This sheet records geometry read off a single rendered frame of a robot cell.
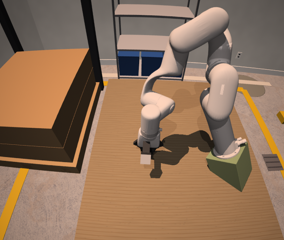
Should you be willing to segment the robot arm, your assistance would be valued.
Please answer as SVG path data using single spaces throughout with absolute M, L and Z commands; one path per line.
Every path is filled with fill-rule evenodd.
M 232 38 L 228 30 L 229 16 L 220 7 L 213 7 L 174 29 L 168 39 L 162 64 L 145 81 L 140 102 L 141 134 L 154 138 L 160 121 L 171 114 L 175 102 L 171 98 L 152 91 L 155 81 L 163 76 L 180 76 L 190 51 L 208 42 L 208 58 L 205 78 L 210 87 L 202 91 L 200 104 L 205 114 L 212 139 L 213 153 L 219 159 L 230 159 L 240 152 L 240 144 L 246 139 L 234 138 L 230 121 L 239 77 L 231 66 Z

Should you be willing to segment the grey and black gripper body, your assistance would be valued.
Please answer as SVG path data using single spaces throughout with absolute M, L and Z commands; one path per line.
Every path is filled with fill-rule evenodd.
M 139 129 L 138 132 L 138 140 L 137 140 L 137 145 L 139 147 L 143 147 L 143 141 L 150 141 L 150 148 L 157 148 L 160 145 L 160 132 L 158 135 L 154 138 L 146 138 L 141 134 L 141 128 Z

